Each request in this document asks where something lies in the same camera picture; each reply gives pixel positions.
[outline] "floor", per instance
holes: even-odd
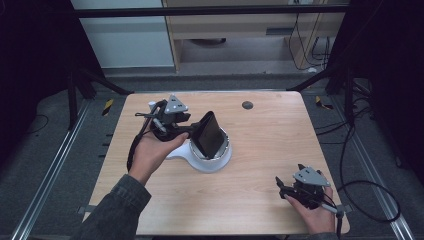
[[[317,44],[316,53],[323,52],[323,42]],[[227,39],[223,44],[211,40],[186,41],[181,69],[177,73],[111,78],[124,88],[137,92],[149,91],[201,91],[201,90],[284,90],[308,79],[320,71],[322,61],[314,60],[316,66],[299,71],[291,60],[290,52],[282,37],[267,39]],[[322,80],[302,92],[305,105],[317,133],[343,123],[343,94],[327,96],[323,92],[326,80]],[[9,239],[21,223],[27,224],[27,232],[34,239],[67,239],[78,227],[81,207],[87,204],[100,171],[107,146],[119,118],[125,96],[95,85],[98,95],[93,101],[79,98],[81,114],[85,120],[75,136],[67,132],[68,113],[66,92],[46,98],[39,104],[39,116],[29,129],[29,134],[16,149],[14,165],[2,176],[0,193],[0,239]],[[317,106],[316,96],[333,110]],[[108,116],[102,116],[105,102],[114,99]],[[356,102],[356,112],[367,110],[366,101]],[[356,131],[346,145],[343,174],[346,180],[369,179],[388,187],[402,206],[402,216],[391,224],[378,223],[365,217],[358,210],[347,215],[351,231],[346,239],[424,239],[424,219],[420,214],[424,201],[423,186],[407,169],[396,167],[390,146],[372,119],[372,109],[363,111],[356,118]],[[348,128],[340,127],[331,134],[318,136],[331,174],[339,176],[343,141]],[[63,139],[70,139],[72,147],[62,150]],[[64,161],[55,165],[56,153],[62,151]],[[54,181],[47,184],[48,192],[40,195],[37,189],[46,173]],[[336,186],[341,182],[335,178]],[[352,186],[349,192],[367,212],[378,218],[396,213],[395,203],[377,188]],[[39,207],[29,208],[34,196]],[[342,201],[352,204],[344,193]],[[36,218],[22,222],[24,214],[32,210]],[[291,236],[289,239],[303,239]]]

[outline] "phone holder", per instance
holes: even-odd
[[[232,155],[232,148],[230,139],[227,133],[220,128],[224,141],[219,147],[213,158],[208,158],[202,154],[199,148],[190,140],[181,147],[172,151],[166,160],[172,160],[175,158],[184,158],[187,162],[196,170],[203,173],[214,173],[225,167],[230,161]]]

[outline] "person's left hand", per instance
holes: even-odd
[[[182,133],[172,141],[162,142],[152,132],[146,133],[135,149],[133,164],[128,175],[146,185],[147,180],[159,168],[166,156],[180,147],[187,137],[188,133]]]

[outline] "wooden table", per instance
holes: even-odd
[[[294,182],[297,164],[322,170],[333,180],[301,95],[297,92],[175,93],[189,107],[189,122],[212,110],[228,133],[233,155],[220,171],[200,173],[183,159],[166,160],[147,183],[152,199],[141,213],[138,235],[304,234],[297,212],[278,194],[275,176]],[[126,171],[134,135],[149,112],[148,102],[170,93],[128,96],[90,205],[97,205]],[[244,101],[253,109],[242,107]],[[340,203],[335,192],[334,201]],[[342,232],[349,230],[343,222]]]

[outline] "sleeve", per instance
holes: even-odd
[[[336,233],[328,232],[328,233],[317,233],[310,235],[308,240],[339,240]]]
[[[150,198],[142,184],[124,175],[71,239],[134,239],[138,218]]]

